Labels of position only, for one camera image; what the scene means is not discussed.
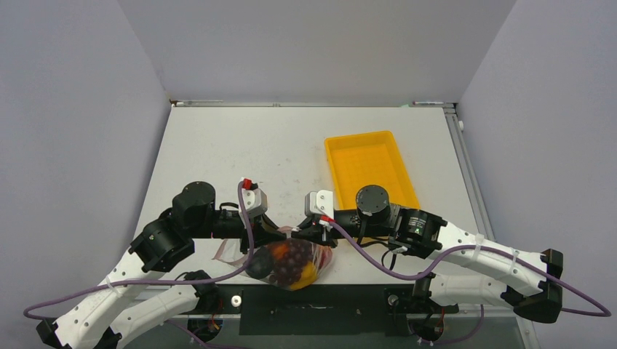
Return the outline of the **red toy tomato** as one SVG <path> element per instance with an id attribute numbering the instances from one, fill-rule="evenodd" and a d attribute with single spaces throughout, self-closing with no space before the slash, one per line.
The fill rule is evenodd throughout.
<path id="1" fill-rule="evenodd" d="M 317 270 L 325 269 L 333 258 L 333 251 L 331 247 L 317 245 L 315 252 L 314 265 Z"/>

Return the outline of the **purple toy eggplant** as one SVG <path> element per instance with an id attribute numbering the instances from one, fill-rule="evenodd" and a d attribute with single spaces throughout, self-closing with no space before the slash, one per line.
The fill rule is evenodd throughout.
<path id="1" fill-rule="evenodd" d="M 274 256 L 267 246 L 262 246 L 253 255 L 250 263 L 244 270 L 250 278 L 264 279 L 274 269 Z"/>

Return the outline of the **clear zip top bag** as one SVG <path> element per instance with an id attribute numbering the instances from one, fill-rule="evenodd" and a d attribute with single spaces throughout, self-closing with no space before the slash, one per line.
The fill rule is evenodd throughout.
<path id="1" fill-rule="evenodd" d="M 244 227 L 215 231 L 220 239 L 213 259 L 240 271 L 239 275 L 280 289 L 299 290 L 315 283 L 333 261 L 333 248 L 292 238 L 285 231 L 252 226 L 254 249 L 249 259 L 249 241 Z"/>

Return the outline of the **yellow toy bell pepper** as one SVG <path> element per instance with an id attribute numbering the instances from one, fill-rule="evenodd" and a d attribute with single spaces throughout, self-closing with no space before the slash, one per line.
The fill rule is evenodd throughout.
<path id="1" fill-rule="evenodd" d="M 318 268 L 312 262 L 308 262 L 300 274 L 300 279 L 289 286 L 292 291 L 302 289 L 313 284 L 318 279 Z"/>

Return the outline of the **dark red toy grapes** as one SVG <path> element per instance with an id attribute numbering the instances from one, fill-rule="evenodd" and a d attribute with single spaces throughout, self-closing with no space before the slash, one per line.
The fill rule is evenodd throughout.
<path id="1" fill-rule="evenodd" d="M 312 243 L 289 238 L 289 253 L 284 260 L 274 261 L 273 281 L 280 287 L 288 287 L 300 279 L 303 267 L 313 260 Z"/>

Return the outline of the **yellow plastic tray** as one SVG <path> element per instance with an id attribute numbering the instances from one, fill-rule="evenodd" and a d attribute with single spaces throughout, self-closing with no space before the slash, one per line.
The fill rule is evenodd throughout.
<path id="1" fill-rule="evenodd" d="M 366 185 L 386 189 L 391 203 L 421 207 L 392 132 L 329 137 L 324 145 L 340 209 L 354 209 Z"/>

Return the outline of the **orange toy pumpkin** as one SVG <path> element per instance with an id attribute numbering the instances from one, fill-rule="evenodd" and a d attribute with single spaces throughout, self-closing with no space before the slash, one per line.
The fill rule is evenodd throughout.
<path id="1" fill-rule="evenodd" d="M 286 241 L 277 241 L 268 245 L 274 261 L 284 260 L 289 253 L 289 244 Z"/>

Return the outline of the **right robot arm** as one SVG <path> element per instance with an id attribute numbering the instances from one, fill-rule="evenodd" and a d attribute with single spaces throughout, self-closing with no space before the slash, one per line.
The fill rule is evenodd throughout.
<path id="1" fill-rule="evenodd" d="M 336 210 L 333 193 L 305 197 L 306 219 L 291 236 L 334 247 L 340 239 L 384 238 L 394 254 L 445 261 L 473 276 L 420 272 L 411 291 L 421 311 L 459 304 L 508 308 L 530 321 L 553 324 L 562 310 L 563 255 L 553 249 L 526 252 L 465 231 L 442 217 L 394 204 L 385 188 L 366 185 L 355 195 L 355 209 Z"/>

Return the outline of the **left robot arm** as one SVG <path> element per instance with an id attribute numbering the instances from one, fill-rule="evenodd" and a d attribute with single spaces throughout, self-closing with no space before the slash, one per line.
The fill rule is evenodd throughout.
<path id="1" fill-rule="evenodd" d="M 215 203 L 207 182 L 191 182 L 130 243 L 120 261 L 98 286 L 78 292 L 77 305 L 36 327 L 52 348 L 124 348 L 136 337 L 181 313 L 211 311 L 218 300 L 218 279 L 203 270 L 180 280 L 164 280 L 195 251 L 198 238 L 236 239 L 246 270 L 258 250 L 286 236 L 265 215 L 265 194 L 250 180 L 239 183 L 239 200 L 230 210 Z"/>

